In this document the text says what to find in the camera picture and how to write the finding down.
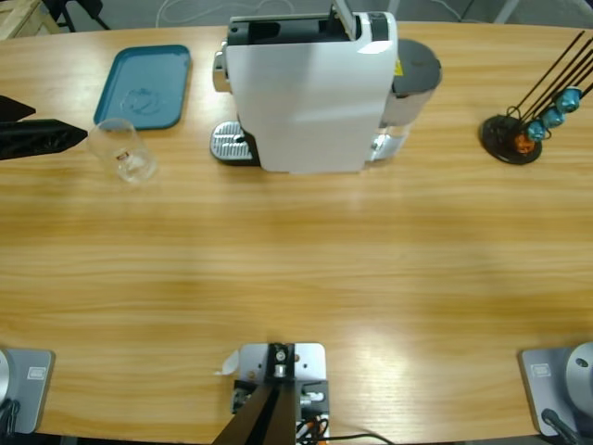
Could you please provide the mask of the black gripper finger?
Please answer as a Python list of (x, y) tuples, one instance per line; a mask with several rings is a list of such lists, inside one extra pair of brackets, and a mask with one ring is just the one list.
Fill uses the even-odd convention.
[(8, 96), (0, 96), (0, 121), (16, 122), (35, 113), (35, 108)]
[(61, 153), (86, 137), (86, 130), (58, 120), (2, 122), (1, 160)]

